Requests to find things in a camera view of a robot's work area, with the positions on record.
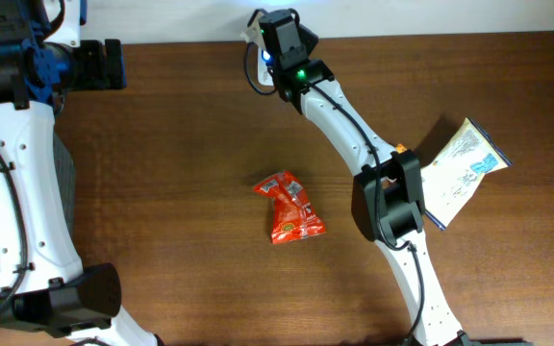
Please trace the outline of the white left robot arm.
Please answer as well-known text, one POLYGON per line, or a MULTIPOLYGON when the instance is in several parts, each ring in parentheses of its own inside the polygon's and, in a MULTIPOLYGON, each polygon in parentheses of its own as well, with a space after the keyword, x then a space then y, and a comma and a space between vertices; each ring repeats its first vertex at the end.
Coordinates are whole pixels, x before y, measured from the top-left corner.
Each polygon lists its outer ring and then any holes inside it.
POLYGON ((75 345, 157 345, 122 305, 110 263, 84 266, 69 231, 75 169, 56 99, 126 85, 118 40, 0 41, 0 328, 75 345))

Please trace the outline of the red snack bag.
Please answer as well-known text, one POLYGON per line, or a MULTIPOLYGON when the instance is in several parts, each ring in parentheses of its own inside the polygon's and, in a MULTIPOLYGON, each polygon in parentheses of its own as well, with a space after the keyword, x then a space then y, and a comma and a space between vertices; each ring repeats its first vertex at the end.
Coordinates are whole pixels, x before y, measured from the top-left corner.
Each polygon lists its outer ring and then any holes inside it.
POLYGON ((326 233, 305 188, 289 171, 280 171, 254 185, 253 190, 272 202, 271 243, 283 244, 326 233))

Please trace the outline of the cream white snack bag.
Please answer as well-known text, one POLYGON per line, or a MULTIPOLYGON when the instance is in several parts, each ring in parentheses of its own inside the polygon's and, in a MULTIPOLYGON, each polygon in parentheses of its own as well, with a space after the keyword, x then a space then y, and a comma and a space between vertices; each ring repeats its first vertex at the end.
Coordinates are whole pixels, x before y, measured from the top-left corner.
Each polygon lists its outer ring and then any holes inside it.
POLYGON ((421 169, 426 215, 442 231, 474 195, 483 178, 513 163, 470 118, 421 169))

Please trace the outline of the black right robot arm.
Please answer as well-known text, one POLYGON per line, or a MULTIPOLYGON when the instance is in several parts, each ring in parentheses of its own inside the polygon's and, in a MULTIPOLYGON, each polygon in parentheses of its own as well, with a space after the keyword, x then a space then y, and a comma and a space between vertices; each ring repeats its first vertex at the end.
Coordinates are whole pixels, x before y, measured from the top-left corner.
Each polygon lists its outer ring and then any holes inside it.
POLYGON ((404 344, 470 344, 428 253, 421 167, 414 152, 398 152, 377 136, 324 62, 289 69, 275 63, 269 73, 280 96, 327 136, 353 176, 355 223, 388 261, 410 315, 404 344))

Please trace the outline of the orange small carton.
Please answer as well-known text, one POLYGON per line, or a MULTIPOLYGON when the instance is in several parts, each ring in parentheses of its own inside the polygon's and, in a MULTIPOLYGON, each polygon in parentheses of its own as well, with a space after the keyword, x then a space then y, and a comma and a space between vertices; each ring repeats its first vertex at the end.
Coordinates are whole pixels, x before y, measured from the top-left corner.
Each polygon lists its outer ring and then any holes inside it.
POLYGON ((395 146, 395 150, 397 153, 402 154, 407 150, 407 148, 403 144, 398 144, 395 146))

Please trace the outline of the white barcode scanner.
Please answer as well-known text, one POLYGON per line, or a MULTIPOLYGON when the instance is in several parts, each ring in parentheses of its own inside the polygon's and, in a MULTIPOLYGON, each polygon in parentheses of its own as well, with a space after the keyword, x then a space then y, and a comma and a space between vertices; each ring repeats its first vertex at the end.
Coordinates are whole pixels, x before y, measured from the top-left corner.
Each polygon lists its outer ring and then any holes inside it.
POLYGON ((258 82, 263 87, 273 87, 272 77, 268 72, 268 69, 271 66, 271 63, 272 63, 272 57, 262 48, 258 48, 258 58, 257 58, 258 82))

